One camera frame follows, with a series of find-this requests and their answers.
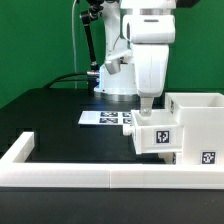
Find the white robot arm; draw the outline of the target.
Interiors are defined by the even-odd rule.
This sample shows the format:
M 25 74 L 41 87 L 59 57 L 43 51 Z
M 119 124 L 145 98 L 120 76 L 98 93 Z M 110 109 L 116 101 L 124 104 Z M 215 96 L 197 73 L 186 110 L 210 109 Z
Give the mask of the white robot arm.
M 162 95 L 175 41 L 177 8 L 200 0 L 105 0 L 102 17 L 106 51 L 96 91 L 118 101 L 140 97 L 140 114 L 151 115 L 153 100 Z

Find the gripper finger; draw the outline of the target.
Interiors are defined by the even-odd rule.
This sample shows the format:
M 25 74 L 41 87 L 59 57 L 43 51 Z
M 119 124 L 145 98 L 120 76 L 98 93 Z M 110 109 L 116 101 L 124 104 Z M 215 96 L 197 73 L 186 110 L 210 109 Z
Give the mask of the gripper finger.
M 140 98 L 140 114 L 144 117 L 149 117 L 152 112 L 153 98 Z

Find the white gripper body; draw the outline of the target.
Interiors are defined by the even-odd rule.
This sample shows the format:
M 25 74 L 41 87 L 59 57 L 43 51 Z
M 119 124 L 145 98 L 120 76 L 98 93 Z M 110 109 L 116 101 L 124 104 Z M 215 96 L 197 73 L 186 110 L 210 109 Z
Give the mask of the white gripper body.
M 169 57 L 175 40 L 173 15 L 125 15 L 122 34 L 133 52 L 138 95 L 145 98 L 162 94 Z

